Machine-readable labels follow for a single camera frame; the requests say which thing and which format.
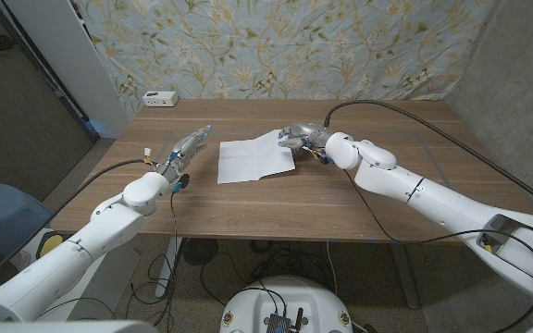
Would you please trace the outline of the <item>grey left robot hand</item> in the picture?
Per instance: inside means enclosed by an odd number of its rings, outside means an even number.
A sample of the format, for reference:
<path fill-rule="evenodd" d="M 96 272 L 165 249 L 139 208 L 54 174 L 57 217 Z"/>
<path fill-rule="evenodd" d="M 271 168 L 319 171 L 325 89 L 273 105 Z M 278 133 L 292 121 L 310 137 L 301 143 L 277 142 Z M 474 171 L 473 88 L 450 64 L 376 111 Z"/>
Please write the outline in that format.
<path fill-rule="evenodd" d="M 168 158 L 157 167 L 156 172 L 170 184 L 177 181 L 191 160 L 206 147 L 203 141 L 210 131 L 211 126 L 206 125 L 179 140 Z"/>

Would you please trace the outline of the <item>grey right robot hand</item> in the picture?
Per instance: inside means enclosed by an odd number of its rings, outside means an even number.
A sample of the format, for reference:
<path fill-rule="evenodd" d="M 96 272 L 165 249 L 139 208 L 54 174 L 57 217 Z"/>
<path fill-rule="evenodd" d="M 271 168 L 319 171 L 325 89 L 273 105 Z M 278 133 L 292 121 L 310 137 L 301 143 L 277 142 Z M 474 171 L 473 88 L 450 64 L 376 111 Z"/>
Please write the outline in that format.
<path fill-rule="evenodd" d="M 322 125 L 292 123 L 280 131 L 278 145 L 290 148 L 295 157 L 311 154 L 322 164 L 328 164 L 331 159 L 326 153 L 325 146 L 330 136 L 331 133 Z"/>

